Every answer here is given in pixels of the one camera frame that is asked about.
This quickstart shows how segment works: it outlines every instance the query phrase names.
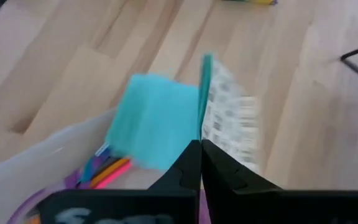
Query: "pink pencil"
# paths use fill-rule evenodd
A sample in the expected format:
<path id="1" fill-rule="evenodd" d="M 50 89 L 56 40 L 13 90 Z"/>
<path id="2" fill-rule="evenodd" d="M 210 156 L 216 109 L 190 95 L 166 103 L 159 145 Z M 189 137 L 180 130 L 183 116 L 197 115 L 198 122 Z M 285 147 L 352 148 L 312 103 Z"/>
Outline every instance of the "pink pencil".
<path id="1" fill-rule="evenodd" d="M 105 189 L 111 182 L 117 179 L 120 175 L 127 172 L 132 167 L 132 162 L 127 162 L 122 167 L 118 168 L 115 172 L 110 174 L 104 180 L 102 180 L 94 189 Z"/>

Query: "wooden floor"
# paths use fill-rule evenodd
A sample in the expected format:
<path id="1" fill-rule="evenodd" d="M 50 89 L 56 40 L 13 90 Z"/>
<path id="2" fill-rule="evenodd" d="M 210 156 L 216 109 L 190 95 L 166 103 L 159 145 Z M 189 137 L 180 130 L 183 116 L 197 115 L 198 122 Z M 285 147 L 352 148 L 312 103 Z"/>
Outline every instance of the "wooden floor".
<path id="1" fill-rule="evenodd" d="M 338 61 L 356 48 L 358 0 L 8 0 L 0 162 L 114 107 L 134 73 L 197 85 L 214 52 L 260 99 L 266 178 L 358 189 L 358 76 Z"/>

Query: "patterned paper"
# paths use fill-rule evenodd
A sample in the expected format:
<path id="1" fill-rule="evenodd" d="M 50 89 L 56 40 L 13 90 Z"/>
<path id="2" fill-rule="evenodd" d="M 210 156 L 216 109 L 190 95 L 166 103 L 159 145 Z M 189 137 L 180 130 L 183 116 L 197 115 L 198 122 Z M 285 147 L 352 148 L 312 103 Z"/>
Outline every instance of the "patterned paper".
<path id="1" fill-rule="evenodd" d="M 258 173 L 257 101 L 234 75 L 214 60 L 201 137 L 211 140 L 238 162 Z"/>

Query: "teal paper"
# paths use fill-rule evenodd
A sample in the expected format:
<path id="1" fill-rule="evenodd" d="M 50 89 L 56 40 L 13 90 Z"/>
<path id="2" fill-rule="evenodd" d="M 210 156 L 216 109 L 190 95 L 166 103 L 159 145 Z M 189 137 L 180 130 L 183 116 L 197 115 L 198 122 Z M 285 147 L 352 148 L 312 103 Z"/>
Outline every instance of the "teal paper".
<path id="1" fill-rule="evenodd" d="M 168 169 L 191 140 L 199 139 L 198 89 L 158 75 L 134 75 L 105 142 L 113 156 L 141 167 Z"/>

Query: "orange pencil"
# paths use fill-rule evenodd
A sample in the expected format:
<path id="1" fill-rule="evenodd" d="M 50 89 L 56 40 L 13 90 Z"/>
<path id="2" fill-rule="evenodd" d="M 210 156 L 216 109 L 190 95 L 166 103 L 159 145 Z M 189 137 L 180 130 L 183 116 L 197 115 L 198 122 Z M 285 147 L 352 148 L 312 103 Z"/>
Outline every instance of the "orange pencil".
<path id="1" fill-rule="evenodd" d="M 111 182 L 116 180 L 123 173 L 127 172 L 132 167 L 131 162 L 127 162 L 124 165 L 120 166 L 116 171 L 112 172 L 111 175 L 106 177 L 104 180 L 99 182 L 94 188 L 95 189 L 105 189 Z"/>
<path id="2" fill-rule="evenodd" d="M 120 159 L 117 162 L 111 164 L 108 168 L 106 168 L 104 171 L 102 171 L 99 175 L 94 177 L 91 180 L 91 189 L 95 188 L 98 183 L 100 183 L 102 180 L 104 180 L 106 177 L 108 177 L 112 172 L 129 162 L 129 159 Z"/>
<path id="3" fill-rule="evenodd" d="M 40 215 L 36 214 L 27 219 L 26 224 L 41 224 Z"/>

